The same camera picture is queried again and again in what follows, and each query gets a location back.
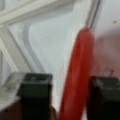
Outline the orange-tipped gripper right finger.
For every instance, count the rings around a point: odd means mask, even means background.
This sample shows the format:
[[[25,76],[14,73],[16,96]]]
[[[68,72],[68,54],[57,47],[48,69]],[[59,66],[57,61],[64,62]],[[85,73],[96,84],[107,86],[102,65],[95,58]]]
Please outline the orange-tipped gripper right finger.
[[[92,77],[89,94],[88,120],[120,120],[120,80],[118,78]]]

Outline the orange-tipped gripper left finger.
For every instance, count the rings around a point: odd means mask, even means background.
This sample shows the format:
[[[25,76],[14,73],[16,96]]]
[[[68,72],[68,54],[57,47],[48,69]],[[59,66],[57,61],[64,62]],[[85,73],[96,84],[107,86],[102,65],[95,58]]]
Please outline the orange-tipped gripper left finger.
[[[26,74],[17,95],[21,98],[22,120],[50,120],[51,74]]]

